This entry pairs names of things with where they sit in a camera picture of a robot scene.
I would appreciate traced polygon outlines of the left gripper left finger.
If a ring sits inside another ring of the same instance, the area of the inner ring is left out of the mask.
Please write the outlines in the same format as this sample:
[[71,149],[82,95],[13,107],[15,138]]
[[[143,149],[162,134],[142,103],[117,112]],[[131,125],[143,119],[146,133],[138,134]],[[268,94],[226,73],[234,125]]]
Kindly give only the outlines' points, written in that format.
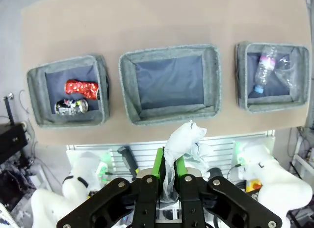
[[163,149],[154,166],[133,182],[116,178],[57,222],[58,228],[111,228],[133,214],[132,228],[158,228],[157,202],[162,191]]

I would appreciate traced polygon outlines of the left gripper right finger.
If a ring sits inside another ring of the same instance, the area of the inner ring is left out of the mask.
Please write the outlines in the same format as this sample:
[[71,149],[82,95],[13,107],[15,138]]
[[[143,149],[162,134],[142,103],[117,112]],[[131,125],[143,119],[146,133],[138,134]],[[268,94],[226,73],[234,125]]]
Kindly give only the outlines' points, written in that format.
[[180,157],[175,162],[177,192],[182,207],[182,228],[205,228],[204,212],[230,228],[280,228],[282,219],[223,176],[208,181],[187,171]]

